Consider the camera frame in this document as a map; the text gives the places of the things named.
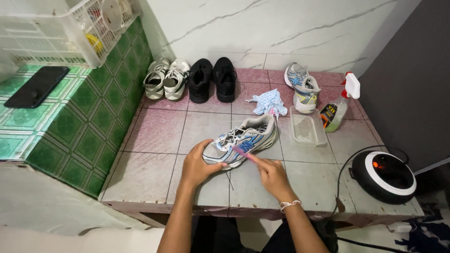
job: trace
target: plastic basket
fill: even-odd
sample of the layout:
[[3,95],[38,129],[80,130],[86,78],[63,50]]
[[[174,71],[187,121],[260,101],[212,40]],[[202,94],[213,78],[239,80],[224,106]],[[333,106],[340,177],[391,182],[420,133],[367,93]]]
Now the plastic basket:
[[140,14],[137,0],[10,0],[0,48],[17,63],[100,67]]

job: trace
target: white string bracelet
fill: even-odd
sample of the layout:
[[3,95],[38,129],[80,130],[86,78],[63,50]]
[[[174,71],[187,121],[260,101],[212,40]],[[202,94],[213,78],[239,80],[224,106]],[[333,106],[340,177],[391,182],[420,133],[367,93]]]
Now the white string bracelet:
[[282,213],[284,213],[284,212],[283,212],[283,209],[284,209],[285,207],[292,206],[292,205],[295,205],[295,204],[300,204],[301,207],[303,208],[302,202],[301,202],[300,200],[294,200],[294,201],[292,201],[291,203],[288,203],[288,202],[281,202],[281,203],[280,203],[280,207],[281,207],[281,210],[280,210],[280,211],[281,211]]

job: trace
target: cloth rag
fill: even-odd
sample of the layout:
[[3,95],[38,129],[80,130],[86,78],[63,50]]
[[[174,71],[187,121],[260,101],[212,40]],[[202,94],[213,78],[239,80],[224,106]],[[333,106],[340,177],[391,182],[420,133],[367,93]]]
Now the cloth rag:
[[280,98],[280,93],[277,89],[268,91],[259,96],[254,95],[253,99],[246,100],[247,102],[257,102],[256,108],[253,110],[254,113],[261,115],[264,113],[271,113],[277,117],[281,114],[282,116],[288,113],[288,109],[283,106],[283,102]]

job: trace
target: spray bottle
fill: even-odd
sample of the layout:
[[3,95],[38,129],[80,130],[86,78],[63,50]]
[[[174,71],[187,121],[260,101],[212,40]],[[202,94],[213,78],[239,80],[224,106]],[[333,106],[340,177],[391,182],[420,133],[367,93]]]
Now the spray bottle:
[[351,101],[350,99],[358,99],[360,97],[360,82],[352,72],[345,74],[345,80],[341,85],[344,84],[345,89],[342,93],[320,111],[322,123],[327,133],[335,131],[341,124]]

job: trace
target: bottle label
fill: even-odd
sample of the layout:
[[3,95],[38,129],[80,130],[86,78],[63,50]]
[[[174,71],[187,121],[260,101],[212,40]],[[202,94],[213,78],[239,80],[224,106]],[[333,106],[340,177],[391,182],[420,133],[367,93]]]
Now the bottle label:
[[322,111],[320,112],[320,117],[322,118],[322,123],[324,124],[324,128],[327,128],[331,121],[334,119],[336,115],[336,110],[338,106],[335,104],[327,104]]

